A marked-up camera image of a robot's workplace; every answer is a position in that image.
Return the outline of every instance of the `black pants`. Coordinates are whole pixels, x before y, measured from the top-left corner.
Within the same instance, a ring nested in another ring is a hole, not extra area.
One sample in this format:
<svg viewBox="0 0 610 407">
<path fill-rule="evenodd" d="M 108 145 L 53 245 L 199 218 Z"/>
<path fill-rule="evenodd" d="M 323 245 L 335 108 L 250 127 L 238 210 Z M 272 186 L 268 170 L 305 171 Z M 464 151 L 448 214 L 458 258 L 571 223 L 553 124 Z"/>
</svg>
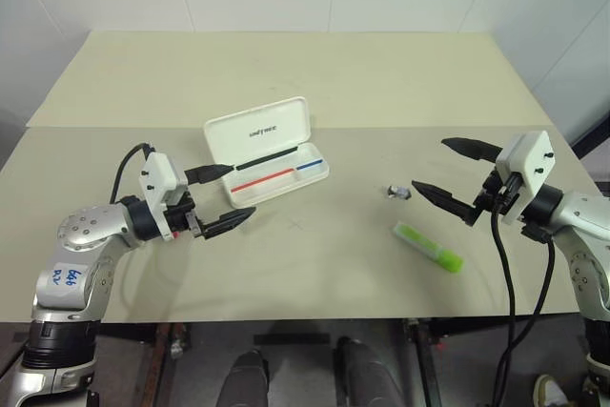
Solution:
<svg viewBox="0 0 610 407">
<path fill-rule="evenodd" d="M 337 350 L 350 407 L 406 407 L 385 365 L 363 343 L 343 338 Z M 269 375 L 262 355 L 240 356 L 225 378 L 216 407 L 267 407 Z"/>
</svg>

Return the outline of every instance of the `beige tabletop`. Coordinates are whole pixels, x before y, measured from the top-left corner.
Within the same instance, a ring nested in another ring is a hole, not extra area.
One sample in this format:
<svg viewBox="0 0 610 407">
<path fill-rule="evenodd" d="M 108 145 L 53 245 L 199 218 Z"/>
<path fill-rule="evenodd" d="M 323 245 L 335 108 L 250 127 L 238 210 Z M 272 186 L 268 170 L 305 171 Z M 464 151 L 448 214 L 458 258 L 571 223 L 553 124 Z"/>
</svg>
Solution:
<svg viewBox="0 0 610 407">
<path fill-rule="evenodd" d="M 156 240 L 120 262 L 106 321 L 202 321 L 280 318 L 505 315 L 506 290 L 484 215 L 474 228 L 419 195 L 384 196 L 391 183 L 436 183 L 472 201 L 492 165 L 449 151 L 440 139 L 467 135 L 498 145 L 538 127 L 320 129 L 312 140 L 331 166 L 312 186 L 259 204 L 234 231 L 204 241 L 183 234 Z M 549 183 L 595 193 L 579 161 L 553 128 L 558 164 Z M 0 240 L 8 271 L 0 283 L 0 319 L 26 321 L 33 286 L 51 254 L 55 231 L 72 210 L 108 200 L 115 168 L 147 140 L 185 168 L 210 161 L 199 129 L 34 128 L 0 172 Z M 120 194 L 140 193 L 141 160 Z M 192 186 L 210 221 L 229 210 L 218 183 Z M 402 220 L 460 254 L 450 274 L 396 239 Z M 545 247 L 503 226 L 517 311 L 531 313 Z M 545 313 L 576 311 L 566 263 L 559 258 Z"/>
<path fill-rule="evenodd" d="M 475 228 L 419 195 L 412 179 L 472 201 L 492 165 L 439 144 L 498 145 L 546 129 L 558 153 L 549 183 L 597 193 L 579 161 L 487 34 L 94 32 L 30 121 L 0 172 L 0 240 L 10 274 L 0 320 L 26 321 L 59 222 L 108 201 L 116 166 L 153 142 L 185 168 L 209 162 L 213 117 L 305 96 L 330 176 L 258 206 L 209 241 L 183 234 L 121 261 L 107 321 L 506 315 L 489 215 Z M 121 194 L 139 193 L 138 161 Z M 211 220 L 229 210 L 219 184 L 193 187 Z M 391 234 L 402 220 L 460 254 L 449 274 Z M 544 247 L 502 227 L 518 313 L 532 312 Z M 546 313 L 576 303 L 560 259 Z"/>
</svg>

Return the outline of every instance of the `green highlighter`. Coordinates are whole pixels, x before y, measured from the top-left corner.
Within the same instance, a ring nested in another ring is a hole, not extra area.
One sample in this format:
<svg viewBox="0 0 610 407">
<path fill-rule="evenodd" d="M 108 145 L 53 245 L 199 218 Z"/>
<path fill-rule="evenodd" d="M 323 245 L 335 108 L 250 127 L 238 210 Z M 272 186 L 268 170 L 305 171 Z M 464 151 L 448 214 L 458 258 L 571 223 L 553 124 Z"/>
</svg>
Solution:
<svg viewBox="0 0 610 407">
<path fill-rule="evenodd" d="M 459 272 L 464 260 L 451 250 L 441 247 L 429 240 L 422 233 L 398 221 L 394 227 L 394 234 L 425 254 L 430 260 L 449 272 Z"/>
</svg>

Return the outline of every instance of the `blue stripe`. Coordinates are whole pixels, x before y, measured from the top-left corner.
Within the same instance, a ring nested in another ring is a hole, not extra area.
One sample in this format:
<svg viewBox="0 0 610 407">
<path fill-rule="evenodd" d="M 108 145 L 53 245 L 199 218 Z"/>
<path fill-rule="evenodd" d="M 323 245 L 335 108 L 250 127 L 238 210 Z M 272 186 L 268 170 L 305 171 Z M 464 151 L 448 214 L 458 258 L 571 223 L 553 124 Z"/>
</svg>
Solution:
<svg viewBox="0 0 610 407">
<path fill-rule="evenodd" d="M 314 166 L 315 164 L 320 164 L 321 162 L 323 162 L 323 159 L 318 159 L 317 161 L 314 161 L 314 162 L 309 162 L 309 163 L 307 163 L 307 164 L 303 164 L 302 166 L 298 166 L 296 169 L 297 169 L 298 171 L 300 171 L 301 169 L 307 169 L 308 167 L 312 167 L 312 166 Z"/>
</svg>

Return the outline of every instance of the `red stripe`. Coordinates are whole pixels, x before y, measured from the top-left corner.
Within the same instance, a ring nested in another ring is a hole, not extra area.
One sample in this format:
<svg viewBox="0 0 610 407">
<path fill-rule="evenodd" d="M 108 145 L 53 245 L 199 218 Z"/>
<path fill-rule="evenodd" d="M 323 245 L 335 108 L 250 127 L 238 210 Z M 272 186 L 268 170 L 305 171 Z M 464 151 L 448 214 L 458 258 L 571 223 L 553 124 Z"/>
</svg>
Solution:
<svg viewBox="0 0 610 407">
<path fill-rule="evenodd" d="M 257 185 L 258 183 L 262 183 L 263 181 L 271 180 L 272 178 L 276 178 L 277 176 L 283 175 L 285 173 L 294 172 L 294 171 L 295 171 L 295 169 L 290 168 L 290 169 L 286 169 L 285 171 L 282 171 L 282 172 L 272 173 L 271 175 L 263 176 L 262 178 L 258 178 L 257 180 L 251 181 L 250 183 L 244 183 L 243 185 L 236 186 L 235 188 L 231 189 L 231 192 L 234 193 L 236 191 L 241 191 L 244 188 L 248 188 L 250 186 Z"/>
</svg>

